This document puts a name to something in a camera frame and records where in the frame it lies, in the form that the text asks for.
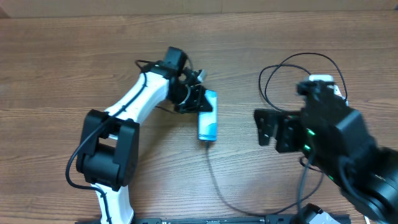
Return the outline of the blue Galaxy smartphone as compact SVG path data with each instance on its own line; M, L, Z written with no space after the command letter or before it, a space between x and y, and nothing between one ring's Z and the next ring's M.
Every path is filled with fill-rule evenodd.
M205 98L212 106L211 112L199 112L198 114L198 139L201 141L217 140L217 112L218 112L218 96L215 91L207 90Z

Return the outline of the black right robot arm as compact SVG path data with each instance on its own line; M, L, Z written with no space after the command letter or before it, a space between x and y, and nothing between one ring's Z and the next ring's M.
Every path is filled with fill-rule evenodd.
M297 85L298 111L256 109L259 145L276 140L279 153L301 152L369 219L397 223L397 151L379 147L360 111L335 94L334 83Z

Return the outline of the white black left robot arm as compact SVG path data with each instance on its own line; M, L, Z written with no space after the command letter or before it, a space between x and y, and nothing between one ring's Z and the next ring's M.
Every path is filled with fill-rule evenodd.
M206 72L194 70L183 50L169 47L163 60L135 64L140 70L136 84L105 111L86 115L65 169L69 185L96 192L97 223L132 223L128 185L137 166L140 127L159 103L169 100L178 114L196 113L198 139L205 144L217 139L218 96L202 85Z

